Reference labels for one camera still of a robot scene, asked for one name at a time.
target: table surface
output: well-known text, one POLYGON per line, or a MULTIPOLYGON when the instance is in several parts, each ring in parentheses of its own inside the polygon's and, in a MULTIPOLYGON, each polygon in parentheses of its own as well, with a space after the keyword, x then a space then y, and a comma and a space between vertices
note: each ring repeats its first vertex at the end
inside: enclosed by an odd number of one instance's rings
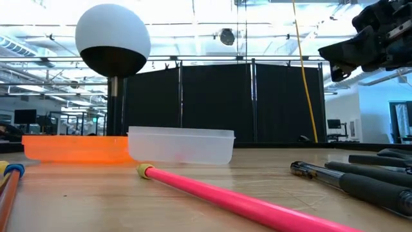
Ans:
MULTIPOLYGON (((227 166, 157 164, 157 168, 233 189, 365 231, 409 231, 412 222, 313 180, 293 176, 296 160, 322 166, 365 153, 326 149, 234 150, 227 166)), ((134 164, 39 164, 22 153, 2 160, 26 164, 8 231, 271 231, 155 180, 134 164)))

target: orange plastic container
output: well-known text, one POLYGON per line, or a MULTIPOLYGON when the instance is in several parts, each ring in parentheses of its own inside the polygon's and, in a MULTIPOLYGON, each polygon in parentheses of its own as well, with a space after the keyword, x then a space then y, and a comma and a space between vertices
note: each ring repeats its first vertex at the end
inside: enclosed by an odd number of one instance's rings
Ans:
POLYGON ((127 150, 127 137, 24 135, 27 158, 42 162, 135 162, 127 150))

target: white wall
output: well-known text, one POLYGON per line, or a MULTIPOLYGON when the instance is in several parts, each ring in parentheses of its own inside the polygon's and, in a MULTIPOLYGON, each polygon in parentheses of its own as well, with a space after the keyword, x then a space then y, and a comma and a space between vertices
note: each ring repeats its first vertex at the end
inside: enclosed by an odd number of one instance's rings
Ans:
POLYGON ((412 87, 396 79, 359 86, 363 142, 391 143, 389 101, 412 101, 412 87))
MULTIPOLYGON (((339 90, 338 95, 326 95, 325 96, 325 112, 326 120, 328 119, 340 119, 342 123, 347 123, 348 135, 350 134, 350 121, 357 120, 357 128, 355 131, 358 133, 356 137, 344 137, 339 140, 359 140, 362 142, 362 130, 361 130, 361 110, 359 108, 359 93, 357 86, 352 86, 349 90, 339 90)), ((328 129, 327 134, 341 133, 344 134, 344 127, 341 130, 328 129)))

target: computer monitor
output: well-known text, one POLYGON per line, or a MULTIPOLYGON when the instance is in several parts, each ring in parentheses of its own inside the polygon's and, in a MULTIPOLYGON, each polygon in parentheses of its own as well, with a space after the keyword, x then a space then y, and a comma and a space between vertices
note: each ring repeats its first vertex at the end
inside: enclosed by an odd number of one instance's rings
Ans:
POLYGON ((37 110, 15 110, 14 124, 35 124, 37 110))
POLYGON ((329 129, 342 129, 342 124, 340 119, 328 119, 329 129))

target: ceiling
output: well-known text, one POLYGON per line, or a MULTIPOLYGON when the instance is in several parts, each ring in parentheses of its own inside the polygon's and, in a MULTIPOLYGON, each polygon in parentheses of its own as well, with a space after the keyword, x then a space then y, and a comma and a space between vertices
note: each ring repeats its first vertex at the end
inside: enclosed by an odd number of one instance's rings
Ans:
MULTIPOLYGON (((172 67, 174 61, 166 61, 171 55, 185 59, 191 56, 190 61, 183 62, 183 65, 235 62, 213 61, 219 58, 213 56, 234 59, 237 55, 282 60, 265 61, 274 64, 285 64, 284 60, 291 59, 295 60, 293 65, 300 65, 294 9, 290 1, 241 0, 238 7, 235 5, 236 1, 240 0, 2 0, 0 38, 4 37, 21 45, 35 57, 77 57, 79 53, 74 35, 80 16, 94 5, 116 3, 135 11, 149 30, 152 61, 141 72, 163 69, 165 63, 172 67), (232 46, 224 45, 219 39, 225 28, 231 29, 236 37, 232 46)), ((345 1, 353 4, 340 4, 343 2, 296 0, 296 19, 303 55, 319 56, 317 50, 320 47, 353 37, 356 31, 351 25, 351 19, 375 1, 345 1)), ((1 62, 1 59, 4 61, 10 57, 23 56, 10 49, 0 48, 0 64, 3 65, 0 67, 3 72, 0 80, 3 82, 106 81, 105 77, 88 69, 79 58, 68 58, 67 62, 51 62, 53 67, 50 68, 44 63, 40 65, 21 60, 1 62), (7 78, 6 71, 18 79, 7 78), (23 75, 19 75, 17 71, 23 72, 23 75)), ((317 66, 318 62, 305 61, 305 66, 317 66)), ((107 93, 104 85, 82 86, 78 89, 67 86, 44 88, 51 93, 107 93)), ((26 90, 13 89, 16 92, 26 90)), ((89 101, 96 106, 105 104, 105 100, 99 96, 90 98, 89 101)))

